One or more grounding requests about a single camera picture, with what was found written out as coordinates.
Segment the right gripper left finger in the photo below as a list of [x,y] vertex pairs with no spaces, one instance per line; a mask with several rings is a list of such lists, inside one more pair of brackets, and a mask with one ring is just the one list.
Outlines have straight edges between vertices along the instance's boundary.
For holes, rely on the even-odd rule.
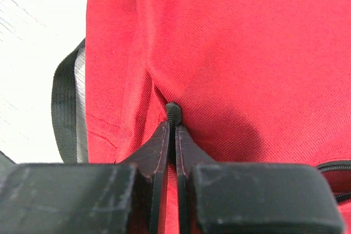
[[26,163],[1,174],[1,233],[164,233],[170,126],[118,164]]

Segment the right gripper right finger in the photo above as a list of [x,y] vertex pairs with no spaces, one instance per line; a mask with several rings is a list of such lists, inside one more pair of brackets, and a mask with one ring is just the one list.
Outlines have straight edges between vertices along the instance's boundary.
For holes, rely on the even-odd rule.
[[308,165],[217,162],[175,130],[181,233],[343,233],[322,174]]

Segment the red backpack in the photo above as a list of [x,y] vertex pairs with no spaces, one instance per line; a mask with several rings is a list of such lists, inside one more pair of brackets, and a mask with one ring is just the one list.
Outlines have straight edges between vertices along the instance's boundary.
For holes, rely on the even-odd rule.
[[51,109],[63,164],[121,163],[169,123],[164,233],[180,125],[217,162],[316,168],[350,233],[350,0],[88,0]]

